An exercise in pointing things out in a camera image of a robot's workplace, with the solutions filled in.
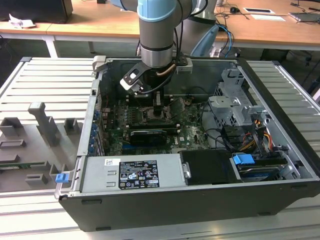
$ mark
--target black plastic cover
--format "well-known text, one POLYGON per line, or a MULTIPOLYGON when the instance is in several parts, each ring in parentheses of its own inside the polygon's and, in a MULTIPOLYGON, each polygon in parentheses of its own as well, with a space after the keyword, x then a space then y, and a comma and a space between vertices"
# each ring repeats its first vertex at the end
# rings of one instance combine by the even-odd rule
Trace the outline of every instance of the black plastic cover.
POLYGON ((226 150, 204 149, 180 152, 183 163, 188 163, 191 178, 187 185, 238 183, 231 165, 231 153, 226 150))

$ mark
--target white desk leg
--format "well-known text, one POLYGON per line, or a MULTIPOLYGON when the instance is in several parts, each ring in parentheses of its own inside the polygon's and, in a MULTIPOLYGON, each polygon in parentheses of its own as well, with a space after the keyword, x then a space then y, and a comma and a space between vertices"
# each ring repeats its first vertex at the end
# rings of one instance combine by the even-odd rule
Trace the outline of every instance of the white desk leg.
POLYGON ((90 53, 92 54, 96 53, 94 43, 92 41, 88 41, 88 44, 89 44, 90 53))
POLYGON ((55 42, 55 37, 46 35, 42 37, 42 39, 45 41, 46 46, 49 50, 49 54, 51 58, 60 58, 60 54, 56 48, 56 42, 55 42))
POLYGON ((320 88, 318 89, 318 91, 316 91, 312 98, 316 103, 320 101, 320 88))

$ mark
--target white sticker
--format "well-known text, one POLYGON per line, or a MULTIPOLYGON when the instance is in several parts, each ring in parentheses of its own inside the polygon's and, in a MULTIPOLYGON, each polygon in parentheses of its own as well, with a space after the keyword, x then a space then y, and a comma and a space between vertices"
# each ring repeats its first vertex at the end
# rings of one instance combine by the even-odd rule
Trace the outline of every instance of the white sticker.
POLYGON ((106 158, 104 160, 105 166, 119 166, 121 158, 106 158))
POLYGON ((3 166, 0 167, 0 170, 13 170, 13 169, 19 169, 18 166, 3 166))

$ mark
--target wooden desk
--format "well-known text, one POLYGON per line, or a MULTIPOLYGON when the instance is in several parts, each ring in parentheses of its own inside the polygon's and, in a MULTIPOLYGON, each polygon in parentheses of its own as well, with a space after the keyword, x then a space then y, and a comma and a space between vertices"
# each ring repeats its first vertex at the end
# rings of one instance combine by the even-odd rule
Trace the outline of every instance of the wooden desk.
POLYGON ((121 11, 96 0, 72 0, 73 13, 67 24, 52 24, 48 35, 139 38, 139 18, 135 12, 121 11))
MULTIPOLYGON (((275 14, 288 15, 288 13, 302 13, 298 7, 291 6, 294 0, 229 0, 229 4, 237 5, 243 14, 248 14, 243 8, 270 9, 275 14)), ((309 7, 320 8, 315 2, 300 1, 300 7, 307 12, 309 7)), ((225 12, 230 14, 230 6, 216 7, 215 13, 225 12)), ((320 50, 320 25, 316 23, 297 23, 291 16, 282 16, 285 21, 256 20, 251 15, 230 15, 226 20, 228 29, 234 35, 235 47, 249 48, 275 48, 289 50, 320 50)), ((225 20, 217 17, 221 24, 225 20)), ((226 34, 219 32, 216 41, 226 41, 226 34)))
MULTIPOLYGON (((271 9, 276 15, 302 12, 291 6, 294 0, 228 0, 243 9, 271 9)), ((73 13, 66 24, 36 23, 37 28, 14 29, 7 22, 0 22, 0 34, 4 38, 44 40, 51 57, 59 57, 55 41, 89 42, 90 52, 94 52, 93 42, 137 43, 139 39, 139 19, 135 12, 121 11, 110 3, 97 4, 96 0, 72 0, 73 13)), ((300 1, 301 7, 319 8, 315 2, 300 1)), ((218 7, 215 12, 230 12, 230 6, 218 7)), ((283 16, 285 21, 255 20, 252 16, 230 15, 227 21, 234 34, 234 47, 288 49, 320 51, 320 25, 296 23, 291 16, 283 16)), ((217 18, 224 24, 222 17, 217 18)), ((227 35, 219 32, 215 47, 225 44, 227 35)))

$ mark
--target paper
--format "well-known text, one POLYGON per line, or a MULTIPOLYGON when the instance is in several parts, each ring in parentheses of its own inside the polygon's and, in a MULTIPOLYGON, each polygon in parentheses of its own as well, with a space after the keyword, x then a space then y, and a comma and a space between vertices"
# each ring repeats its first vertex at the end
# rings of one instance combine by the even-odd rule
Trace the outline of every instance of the paper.
POLYGON ((286 21, 280 16, 251 14, 256 20, 286 21))
POLYGON ((22 28, 31 28, 35 27, 36 25, 32 22, 32 20, 21 20, 18 19, 11 14, 9 14, 10 20, 9 23, 14 26, 16 29, 22 29, 22 28))

